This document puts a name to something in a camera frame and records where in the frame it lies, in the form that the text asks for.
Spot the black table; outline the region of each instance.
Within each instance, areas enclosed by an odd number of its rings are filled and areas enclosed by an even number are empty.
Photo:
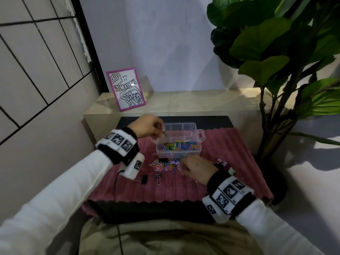
[[[138,117],[122,117],[117,125],[121,129]],[[228,116],[162,116],[165,123],[194,122],[198,129],[233,128]],[[214,219],[201,201],[115,202],[91,201],[87,204],[94,209],[104,223],[129,223],[155,219],[173,219],[199,223],[212,223]]]

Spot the picture frame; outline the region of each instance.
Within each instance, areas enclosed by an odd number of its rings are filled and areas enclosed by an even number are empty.
[[[145,105],[136,68],[107,71],[106,75],[110,81],[119,111]]]

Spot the white tile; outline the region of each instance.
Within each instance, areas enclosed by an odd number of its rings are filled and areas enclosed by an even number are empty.
[[[0,23],[32,20],[22,0],[0,0]]]
[[[2,27],[0,34],[48,103],[67,89],[34,24]]]
[[[74,25],[73,19],[64,19],[60,20],[64,31],[67,35],[67,39],[70,42],[72,50],[74,52],[75,57],[79,63],[80,69],[82,70],[83,74],[85,75],[90,71],[88,66],[88,62],[86,60],[83,45],[80,42],[80,37],[78,35],[77,29]]]
[[[46,103],[1,40],[0,54],[0,105],[22,125]]]
[[[56,18],[50,0],[24,0],[34,20]]]
[[[4,138],[8,137],[17,128],[18,127],[12,123],[12,121],[8,119],[2,111],[0,111],[0,142],[3,141]]]
[[[51,0],[58,17],[71,16],[71,13],[66,8],[65,0]]]
[[[56,60],[69,86],[79,81],[83,75],[67,42],[59,21],[37,23],[54,59]]]
[[[97,97],[89,74],[0,146],[0,222],[93,151],[81,121]]]

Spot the beige fabric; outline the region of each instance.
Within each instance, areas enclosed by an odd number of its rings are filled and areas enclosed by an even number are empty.
[[[260,255],[247,230],[235,220],[223,225],[152,220],[119,225],[124,255]],[[83,227],[79,255],[119,255],[117,227],[95,224]]]

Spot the pink ribbed mat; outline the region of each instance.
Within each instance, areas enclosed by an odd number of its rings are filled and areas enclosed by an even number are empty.
[[[273,198],[273,194],[269,190],[260,169],[236,128],[207,130],[204,131],[204,134],[206,140],[202,143],[202,157],[212,162],[216,162],[218,158],[227,161],[228,165],[236,171],[235,177],[253,188],[256,197],[260,199],[262,197]],[[153,171],[149,166],[150,163],[157,159],[156,145],[150,141],[149,137],[139,139],[138,145],[140,152],[145,155],[145,161],[137,177],[147,174],[147,184],[141,185],[138,181],[118,176],[116,201],[200,201],[206,195],[206,186],[182,175],[179,170],[176,170],[175,173],[163,171],[161,184],[157,185],[154,175],[159,172]],[[114,180],[119,167],[120,165],[116,165],[108,171],[88,199],[93,201],[114,200]],[[86,206],[83,205],[82,208],[86,213],[92,214],[91,210]]]

